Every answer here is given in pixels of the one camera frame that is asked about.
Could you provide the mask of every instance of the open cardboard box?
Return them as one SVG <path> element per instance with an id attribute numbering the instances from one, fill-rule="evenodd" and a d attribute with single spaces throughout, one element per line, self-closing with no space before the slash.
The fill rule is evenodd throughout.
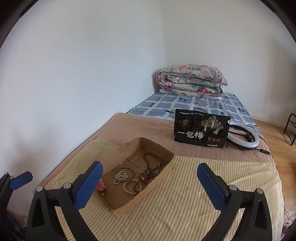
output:
<path id="1" fill-rule="evenodd" d="M 129 195 L 123 190 L 123 183 L 114 184 L 114 172 L 121 167 L 128 167 L 135 172 L 133 178 L 138 179 L 139 174 L 147 167 L 143 159 L 143 155 L 146 152 L 155 154 L 162 161 L 167 162 L 167 164 L 161 167 L 160 173 L 152 182 L 148 184 L 142 183 L 143 190 L 141 192 L 135 196 Z M 113 212 L 117 217 L 121 217 L 141 201 L 172 170 L 174 163 L 171 160 L 173 157 L 174 154 L 169 150 L 147 138 L 140 137 L 134 139 L 119 147 L 101 161 L 104 167 L 102 180 L 107 184 L 107 189 L 104 191 L 104 196 L 97 190 L 94 191 L 94 194 L 109 211 Z M 152 168 L 159 165 L 159 161 L 150 155 L 146 155 L 146 159 Z M 124 171 L 129 176 L 131 175 L 130 170 L 124 169 Z M 134 184 L 135 182 L 130 182 L 126 185 L 126 188 L 133 191 Z"/>

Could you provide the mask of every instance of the blue pad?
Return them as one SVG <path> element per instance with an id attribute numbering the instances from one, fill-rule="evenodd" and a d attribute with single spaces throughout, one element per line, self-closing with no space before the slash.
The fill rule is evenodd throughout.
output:
<path id="1" fill-rule="evenodd" d="M 85 178 L 75 193 L 74 207 L 76 210 L 84 208 L 103 175 L 103 164 L 97 162 L 89 175 Z"/>
<path id="2" fill-rule="evenodd" d="M 226 207 L 226 196 L 217 184 L 217 176 L 205 163 L 197 167 L 197 177 L 216 210 L 223 211 Z"/>
<path id="3" fill-rule="evenodd" d="M 11 179 L 9 188 L 10 190 L 17 190 L 32 180 L 33 180 L 32 174 L 26 171 L 23 174 Z"/>

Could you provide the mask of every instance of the blue checkered bed sheet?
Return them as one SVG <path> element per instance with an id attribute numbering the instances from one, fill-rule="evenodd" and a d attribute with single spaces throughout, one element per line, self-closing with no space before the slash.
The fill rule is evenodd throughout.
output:
<path id="1" fill-rule="evenodd" d="M 187 95 L 155 93 L 128 113 L 160 119 L 175 119 L 175 109 L 204 110 L 215 115 L 227 115 L 232 121 L 243 122 L 262 135 L 260 128 L 236 95 L 224 93 L 222 99 L 208 99 Z"/>

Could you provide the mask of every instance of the black package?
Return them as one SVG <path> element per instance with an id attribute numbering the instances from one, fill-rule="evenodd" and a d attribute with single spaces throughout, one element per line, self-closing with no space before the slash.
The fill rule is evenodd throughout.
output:
<path id="1" fill-rule="evenodd" d="M 175 141 L 222 148 L 227 140 L 230 116 L 195 110 L 175 111 Z"/>

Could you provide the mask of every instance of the folded quilt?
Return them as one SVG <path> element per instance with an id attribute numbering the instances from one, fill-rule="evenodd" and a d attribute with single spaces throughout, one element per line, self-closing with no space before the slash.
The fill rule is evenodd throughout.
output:
<path id="1" fill-rule="evenodd" d="M 221 71 L 204 65 L 173 65 L 158 73 L 157 84 L 170 93 L 217 98 L 227 86 Z"/>

